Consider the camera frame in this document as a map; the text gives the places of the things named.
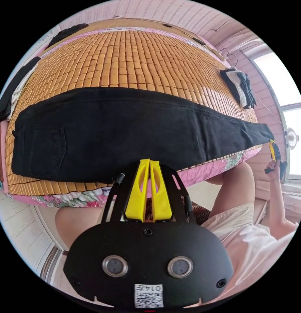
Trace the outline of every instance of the wire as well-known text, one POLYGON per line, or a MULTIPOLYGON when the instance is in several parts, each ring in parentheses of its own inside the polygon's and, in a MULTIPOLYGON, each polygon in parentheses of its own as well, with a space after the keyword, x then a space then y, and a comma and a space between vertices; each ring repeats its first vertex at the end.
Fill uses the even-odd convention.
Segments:
POLYGON ((263 104, 263 102, 260 100, 260 98, 257 96, 256 93, 253 92, 253 94, 256 96, 256 98, 261 102, 261 104, 270 112, 271 115, 273 115, 276 120, 281 124, 282 128, 284 131, 286 131, 286 129, 284 128, 283 124, 280 122, 280 120, 263 104))
POLYGON ((234 67, 236 67, 236 65, 237 65, 237 64, 238 64, 238 62, 239 62, 238 57, 237 57, 235 54, 227 54, 227 57, 228 57, 229 55, 233 55, 233 56, 235 56, 235 57, 236 57, 236 63, 235 63, 235 66, 234 66, 234 67))
POLYGON ((227 53, 227 55, 226 55, 226 56, 228 56, 228 54, 230 53, 230 50, 229 50, 228 48, 223 48, 223 49, 221 49, 220 51, 224 51, 224 50, 228 50, 228 53, 227 53))

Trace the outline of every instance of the bed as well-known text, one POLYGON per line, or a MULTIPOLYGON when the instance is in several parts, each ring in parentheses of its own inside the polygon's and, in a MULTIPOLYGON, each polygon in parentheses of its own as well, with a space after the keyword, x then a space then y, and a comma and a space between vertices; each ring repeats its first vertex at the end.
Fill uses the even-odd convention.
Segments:
MULTIPOLYGON (((38 101, 79 87, 127 87, 172 94, 220 113, 256 123, 241 109, 220 76, 230 65, 184 32, 160 23, 125 19, 90 24, 45 51, 27 80, 8 124, 1 127, 4 192, 15 200, 48 207, 104 206, 110 185, 36 180, 11 170, 15 120, 38 101)), ((179 171, 186 187, 227 171, 261 146, 179 171)))

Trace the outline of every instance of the yellow clip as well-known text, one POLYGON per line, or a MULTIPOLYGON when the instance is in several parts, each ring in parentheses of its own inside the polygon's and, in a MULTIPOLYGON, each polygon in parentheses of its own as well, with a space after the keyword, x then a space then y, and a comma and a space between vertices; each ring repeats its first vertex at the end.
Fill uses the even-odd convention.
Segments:
POLYGON ((158 161, 150 161, 150 179, 153 221, 170 219, 172 210, 158 161))
POLYGON ((140 160, 140 165, 132 186, 129 202, 125 211, 128 219, 144 222, 146 209, 147 182, 149 176, 150 159, 140 160))
POLYGON ((270 149, 270 153, 271 153, 271 157, 274 161, 276 161, 276 155, 275 155, 275 149, 274 149, 274 144, 275 142, 273 140, 270 139, 269 141, 269 149, 270 149))

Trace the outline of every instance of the sticker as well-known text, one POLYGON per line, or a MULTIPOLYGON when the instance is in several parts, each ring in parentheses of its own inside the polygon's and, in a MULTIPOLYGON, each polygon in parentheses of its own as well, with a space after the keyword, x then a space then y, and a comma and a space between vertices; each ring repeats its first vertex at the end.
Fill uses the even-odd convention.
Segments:
POLYGON ((156 308, 164 307, 162 285, 134 285, 135 307, 156 308))

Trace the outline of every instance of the window frame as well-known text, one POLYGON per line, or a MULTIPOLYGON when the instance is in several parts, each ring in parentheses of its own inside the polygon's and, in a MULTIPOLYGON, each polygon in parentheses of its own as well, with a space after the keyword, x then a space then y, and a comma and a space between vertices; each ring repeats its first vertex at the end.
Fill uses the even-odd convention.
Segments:
MULTIPOLYGON (((259 66, 255 63, 255 60, 263 55, 266 55, 266 54, 269 54, 271 52, 266 52, 266 53, 262 53, 262 54, 255 54, 255 55, 252 55, 252 56, 246 56, 250 62, 253 64, 253 66, 257 69, 257 71, 259 72, 260 76, 262 77, 263 81, 265 82, 265 84, 267 85, 269 91, 270 91, 270 94, 276 104, 276 107, 278 109, 278 113, 279 113, 279 116, 280 116, 280 120, 281 120, 281 123, 282 125, 287 128, 287 123, 285 121, 285 117, 284 117, 284 112, 286 111, 292 111, 292 110, 296 110, 296 109, 300 109, 301 108, 301 102, 299 103, 291 103, 291 104, 287 104, 287 105, 284 105, 284 106, 281 106, 278 99, 277 99, 277 96, 276 94, 274 93, 273 91, 273 88, 272 86, 270 85, 268 79, 266 78, 266 76, 264 75, 264 73, 261 71, 261 69, 259 68, 259 66)), ((286 158, 287 158, 287 162, 288 162, 288 166, 287 166, 287 170, 286 170, 286 173, 285 173, 285 179, 284 181, 285 182, 288 182, 288 183, 296 183, 296 184, 301 184, 301 175, 293 175, 293 174, 290 174, 290 148, 286 148, 286 158)))

